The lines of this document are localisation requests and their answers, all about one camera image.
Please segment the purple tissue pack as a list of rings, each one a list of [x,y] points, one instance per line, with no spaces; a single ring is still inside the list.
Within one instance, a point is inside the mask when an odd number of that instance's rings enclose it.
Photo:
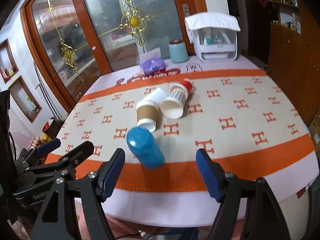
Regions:
[[[151,75],[155,72],[165,69],[165,62],[163,59],[157,57],[149,59],[139,65],[140,71],[144,76]]]

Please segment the brown sleeve paper cup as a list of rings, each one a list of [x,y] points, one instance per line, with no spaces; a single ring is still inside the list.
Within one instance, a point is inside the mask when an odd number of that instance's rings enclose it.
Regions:
[[[136,105],[137,126],[148,129],[151,133],[157,127],[157,115],[160,103],[167,97],[167,93],[160,87],[146,95]]]

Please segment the glass sliding door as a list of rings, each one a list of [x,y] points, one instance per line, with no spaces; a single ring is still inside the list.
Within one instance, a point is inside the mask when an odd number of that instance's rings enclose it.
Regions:
[[[102,75],[135,66],[169,43],[187,42],[184,19],[205,0],[25,0],[20,9],[30,52],[62,107],[70,112]]]

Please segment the red paper cup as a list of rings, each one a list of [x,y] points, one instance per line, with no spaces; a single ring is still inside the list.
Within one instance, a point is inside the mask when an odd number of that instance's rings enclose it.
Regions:
[[[189,79],[183,79],[179,82],[188,92],[188,95],[192,93],[192,90],[194,88],[193,82]]]

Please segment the white cloth on box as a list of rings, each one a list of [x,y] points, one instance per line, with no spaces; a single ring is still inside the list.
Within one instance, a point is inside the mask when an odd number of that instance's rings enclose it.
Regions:
[[[184,19],[189,40],[193,32],[203,28],[220,28],[241,31],[236,17],[219,12],[200,12]]]

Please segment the white storage box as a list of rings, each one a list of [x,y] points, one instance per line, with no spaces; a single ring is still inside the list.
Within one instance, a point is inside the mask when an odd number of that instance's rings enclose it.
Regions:
[[[195,30],[193,45],[202,62],[234,61],[238,55],[237,31],[221,28]]]

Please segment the orange patterned table blanket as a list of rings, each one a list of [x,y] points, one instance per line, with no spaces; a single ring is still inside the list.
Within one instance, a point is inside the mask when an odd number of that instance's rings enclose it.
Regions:
[[[136,126],[136,105],[157,88],[190,79],[194,90],[183,116],[160,115],[153,133],[164,164],[144,168],[126,143]],[[245,57],[202,63],[192,57],[168,64],[161,74],[143,77],[138,67],[100,77],[76,104],[58,133],[61,146],[48,155],[57,161],[82,142],[94,145],[76,169],[82,178],[125,151],[125,165],[106,214],[154,226],[207,226],[219,204],[210,197],[196,166],[200,148],[225,171],[241,179],[264,177],[279,202],[295,196],[318,176],[319,167],[306,125],[282,89]]]

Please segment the blue plastic cup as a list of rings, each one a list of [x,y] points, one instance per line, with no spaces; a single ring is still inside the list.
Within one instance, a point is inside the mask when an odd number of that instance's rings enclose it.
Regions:
[[[126,142],[129,150],[145,168],[156,169],[163,164],[164,155],[148,129],[133,127],[127,133]]]

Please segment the teal cylindrical canister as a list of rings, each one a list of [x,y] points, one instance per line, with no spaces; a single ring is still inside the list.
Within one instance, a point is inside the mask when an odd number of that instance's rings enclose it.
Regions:
[[[189,60],[189,55],[183,40],[169,42],[170,59],[173,63],[182,63]]]

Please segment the white printed paper cup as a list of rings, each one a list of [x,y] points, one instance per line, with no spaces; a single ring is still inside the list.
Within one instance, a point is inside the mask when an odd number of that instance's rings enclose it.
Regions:
[[[188,91],[184,85],[173,83],[170,86],[169,95],[160,104],[162,114],[170,119],[181,118],[188,95]]]

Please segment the dark wooden cabinet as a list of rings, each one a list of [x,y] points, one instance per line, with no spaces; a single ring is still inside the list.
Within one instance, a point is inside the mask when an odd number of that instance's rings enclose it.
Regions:
[[[309,125],[319,111],[319,24],[303,0],[245,0],[248,53]]]

